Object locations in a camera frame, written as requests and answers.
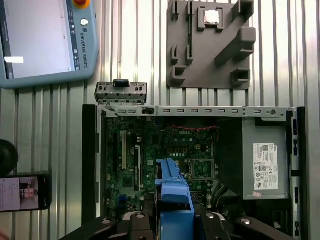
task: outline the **red cable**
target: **red cable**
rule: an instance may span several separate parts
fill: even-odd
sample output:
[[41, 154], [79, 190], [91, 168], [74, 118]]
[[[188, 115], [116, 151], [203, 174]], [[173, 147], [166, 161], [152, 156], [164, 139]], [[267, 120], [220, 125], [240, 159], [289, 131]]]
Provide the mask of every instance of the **red cable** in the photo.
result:
[[189, 128], [189, 127], [182, 127], [182, 126], [176, 126], [176, 125], [172, 125], [171, 127], [176, 128], [176, 129], [190, 130], [190, 131], [204, 131], [204, 130], [214, 129], [216, 127], [216, 125], [203, 127], [203, 128]]

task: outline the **expansion slot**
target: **expansion slot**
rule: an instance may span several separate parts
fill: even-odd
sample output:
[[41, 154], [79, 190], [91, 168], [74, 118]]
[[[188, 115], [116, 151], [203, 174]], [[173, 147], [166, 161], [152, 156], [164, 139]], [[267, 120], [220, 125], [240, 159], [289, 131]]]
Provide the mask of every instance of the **expansion slot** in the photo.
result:
[[120, 132], [122, 141], [122, 169], [127, 169], [127, 131]]
[[141, 188], [141, 146], [136, 145], [134, 147], [134, 190], [140, 192]]
[[113, 133], [113, 172], [115, 179], [118, 179], [118, 134]]

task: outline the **screw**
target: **screw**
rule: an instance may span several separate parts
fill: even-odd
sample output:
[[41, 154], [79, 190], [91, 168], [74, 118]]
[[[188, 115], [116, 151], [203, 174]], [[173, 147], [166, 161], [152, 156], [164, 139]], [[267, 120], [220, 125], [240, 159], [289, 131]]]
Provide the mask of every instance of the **screw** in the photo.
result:
[[210, 219], [214, 219], [215, 216], [212, 213], [207, 213], [206, 216]]
[[138, 219], [143, 219], [143, 218], [145, 217], [145, 215], [143, 215], [142, 213], [138, 213], [138, 214], [136, 215], [136, 217], [137, 217]]
[[247, 224], [247, 225], [251, 224], [251, 221], [248, 220], [248, 219], [245, 219], [245, 218], [241, 219], [241, 222], [242, 222], [243, 224]]
[[102, 224], [110, 224], [110, 223], [111, 223], [110, 220], [103, 220], [103, 221], [102, 221]]

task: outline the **corrugated metal wall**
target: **corrugated metal wall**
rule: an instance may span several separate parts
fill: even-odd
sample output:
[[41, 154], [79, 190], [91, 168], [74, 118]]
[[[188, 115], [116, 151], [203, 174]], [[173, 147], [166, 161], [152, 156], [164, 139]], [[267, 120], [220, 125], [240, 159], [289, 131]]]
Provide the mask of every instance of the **corrugated metal wall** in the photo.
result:
[[0, 230], [17, 240], [55, 240], [80, 227], [81, 176], [86, 173], [81, 169], [82, 104], [96, 103], [96, 82], [123, 78], [148, 83], [148, 105], [306, 105], [309, 228], [312, 239], [318, 239], [319, 1], [254, 3], [250, 22], [258, 38], [251, 57], [251, 87], [244, 91], [167, 87], [167, 0], [94, 0], [100, 52], [93, 79], [1, 91], [0, 138], [18, 147], [17, 173], [52, 174], [53, 203], [49, 211], [0, 213]]

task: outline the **sticker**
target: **sticker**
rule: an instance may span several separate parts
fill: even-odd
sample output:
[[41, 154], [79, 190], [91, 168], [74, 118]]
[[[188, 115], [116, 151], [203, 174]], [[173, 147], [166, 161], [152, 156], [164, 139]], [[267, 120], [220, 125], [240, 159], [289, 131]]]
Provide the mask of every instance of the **sticker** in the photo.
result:
[[274, 143], [253, 144], [254, 190], [279, 189], [278, 149]]
[[261, 192], [256, 192], [256, 191], [254, 191], [254, 192], [252, 193], [252, 196], [254, 196], [254, 197], [256, 197], [256, 198], [261, 198], [261, 197], [262, 197], [262, 193], [261, 193]]

